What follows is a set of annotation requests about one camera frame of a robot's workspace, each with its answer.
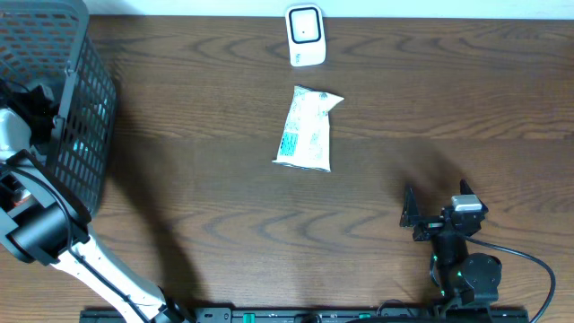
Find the cream snack bag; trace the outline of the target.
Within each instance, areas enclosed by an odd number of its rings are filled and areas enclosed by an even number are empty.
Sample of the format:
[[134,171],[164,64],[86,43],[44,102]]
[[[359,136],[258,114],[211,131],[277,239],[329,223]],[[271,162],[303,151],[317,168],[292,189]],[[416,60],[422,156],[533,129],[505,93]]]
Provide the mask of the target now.
[[273,163],[330,172],[329,112],[343,100],[329,92],[295,85]]

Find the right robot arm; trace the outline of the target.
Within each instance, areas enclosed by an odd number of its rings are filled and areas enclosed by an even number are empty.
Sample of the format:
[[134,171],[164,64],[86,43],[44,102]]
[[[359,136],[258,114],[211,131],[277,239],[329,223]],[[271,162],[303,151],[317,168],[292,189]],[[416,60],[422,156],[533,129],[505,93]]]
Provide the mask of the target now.
[[442,300],[433,315],[453,318],[456,310],[488,310],[499,299],[501,262],[484,253],[471,254],[467,241],[481,228],[488,207],[468,186],[459,183],[460,193],[450,199],[440,214],[422,215],[412,187],[404,189],[404,206],[399,225],[413,229],[413,240],[432,246],[430,275],[440,288]]

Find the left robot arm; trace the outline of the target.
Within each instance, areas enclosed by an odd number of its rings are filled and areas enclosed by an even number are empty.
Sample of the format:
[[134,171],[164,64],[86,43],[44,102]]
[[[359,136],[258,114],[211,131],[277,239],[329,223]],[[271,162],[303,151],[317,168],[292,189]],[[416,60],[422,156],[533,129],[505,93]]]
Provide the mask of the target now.
[[195,317],[132,271],[91,226],[115,117],[113,86],[79,83],[56,99],[47,86],[1,82],[1,243],[24,263],[68,273],[127,322]]

